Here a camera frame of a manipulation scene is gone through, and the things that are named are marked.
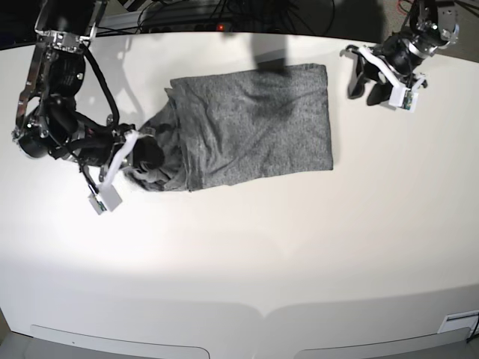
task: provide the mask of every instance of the gray cloth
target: gray cloth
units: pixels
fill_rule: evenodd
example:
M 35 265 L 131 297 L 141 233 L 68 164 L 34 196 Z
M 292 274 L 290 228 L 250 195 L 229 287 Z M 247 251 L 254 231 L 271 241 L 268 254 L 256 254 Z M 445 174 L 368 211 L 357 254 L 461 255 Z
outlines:
M 156 135 L 165 164 L 127 174 L 143 188 L 197 191 L 332 170 L 324 66 L 175 79 L 171 87 L 166 107 L 144 127 L 171 125 Z

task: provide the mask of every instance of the cloth fold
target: cloth fold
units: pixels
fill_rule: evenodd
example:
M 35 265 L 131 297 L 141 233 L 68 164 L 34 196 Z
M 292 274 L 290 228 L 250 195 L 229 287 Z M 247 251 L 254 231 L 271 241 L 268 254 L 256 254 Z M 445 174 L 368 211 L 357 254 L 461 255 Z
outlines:
M 150 191 L 197 191 L 333 169 L 326 67 L 303 64 L 171 81 L 158 129 L 165 164 L 126 175 Z

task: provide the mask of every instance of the white tabletop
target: white tabletop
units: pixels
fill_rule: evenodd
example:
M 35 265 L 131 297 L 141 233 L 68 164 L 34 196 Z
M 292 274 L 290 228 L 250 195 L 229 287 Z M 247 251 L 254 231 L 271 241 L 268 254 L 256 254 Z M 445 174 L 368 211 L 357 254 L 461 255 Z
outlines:
M 137 124 L 166 104 L 171 79 L 250 70 L 284 54 L 287 64 L 325 64 L 335 160 L 331 172 L 195 193 L 145 193 L 118 176 L 124 203 L 100 217 L 74 164 L 32 161 L 12 143 L 33 49 L 0 52 L 0 307 L 12 330 L 291 358 L 433 334 L 445 314 L 477 309 L 479 291 L 458 291 L 479 283 L 479 64 L 425 61 L 430 86 L 410 114 L 347 99 L 353 61 L 339 52 L 350 43 L 97 39 L 121 120 Z M 109 113 L 90 70 L 78 108 L 98 121 Z M 421 325 L 411 322 L 418 305 Z M 393 323 L 385 313 L 398 310 Z

